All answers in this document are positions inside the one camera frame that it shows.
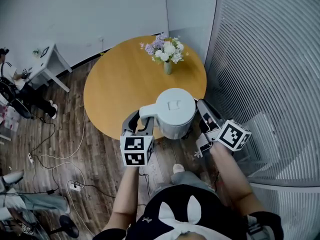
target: kettle lid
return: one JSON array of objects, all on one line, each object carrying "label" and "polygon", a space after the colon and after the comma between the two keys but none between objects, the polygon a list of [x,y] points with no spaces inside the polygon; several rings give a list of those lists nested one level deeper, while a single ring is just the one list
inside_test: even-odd
[{"label": "kettle lid", "polygon": [[171,88],[162,92],[156,99],[158,118],[165,124],[181,126],[188,123],[196,111],[196,102],[184,89]]}]

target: black pants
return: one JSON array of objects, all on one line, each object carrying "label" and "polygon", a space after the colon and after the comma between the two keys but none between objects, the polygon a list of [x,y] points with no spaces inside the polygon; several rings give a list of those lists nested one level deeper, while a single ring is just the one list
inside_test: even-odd
[{"label": "black pants", "polygon": [[43,99],[30,85],[27,83],[24,85],[22,90],[20,90],[21,99],[29,103],[30,105],[35,105],[39,109],[43,110],[51,118],[56,114],[56,109],[51,106],[49,101]]}]

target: flower vase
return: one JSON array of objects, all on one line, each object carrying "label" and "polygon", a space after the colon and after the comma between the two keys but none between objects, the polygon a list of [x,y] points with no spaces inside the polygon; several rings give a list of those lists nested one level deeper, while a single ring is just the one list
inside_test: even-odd
[{"label": "flower vase", "polygon": [[164,67],[164,73],[166,73],[167,75],[170,75],[172,73],[172,65],[171,65],[171,61],[165,61],[163,63],[163,67]]}]

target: hand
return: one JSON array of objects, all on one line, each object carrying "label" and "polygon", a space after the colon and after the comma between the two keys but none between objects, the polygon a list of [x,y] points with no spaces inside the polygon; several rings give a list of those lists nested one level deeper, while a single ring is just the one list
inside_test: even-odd
[{"label": "hand", "polygon": [[29,72],[29,73],[27,73],[27,74],[22,74],[22,79],[27,79],[29,76],[31,75],[31,73]]},{"label": "hand", "polygon": [[210,154],[212,156],[227,156],[231,154],[231,150],[221,144],[219,141],[215,141],[210,148]]}]

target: shoe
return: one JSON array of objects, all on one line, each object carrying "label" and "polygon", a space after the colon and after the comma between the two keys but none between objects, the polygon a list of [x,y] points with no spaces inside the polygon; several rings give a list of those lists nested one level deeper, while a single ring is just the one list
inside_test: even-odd
[{"label": "shoe", "polygon": [[64,200],[66,201],[66,204],[67,204],[67,208],[66,208],[66,210],[64,211],[66,214],[70,214],[70,205],[69,205],[69,201],[68,201],[68,199],[64,196],[63,197],[64,198]]},{"label": "shoe", "polygon": [[173,174],[176,174],[176,173],[182,173],[182,172],[185,172],[185,168],[182,164],[180,163],[176,163],[174,166],[173,166]]},{"label": "shoe", "polygon": [[57,105],[57,104],[53,104],[52,107],[55,108],[55,114],[54,114],[54,116],[51,117],[51,118],[52,118],[52,119],[56,119],[57,113],[58,113],[58,105]]},{"label": "shoe", "polygon": [[50,106],[52,107],[52,105],[54,104],[54,102],[50,99],[49,100],[49,102],[50,102]]}]

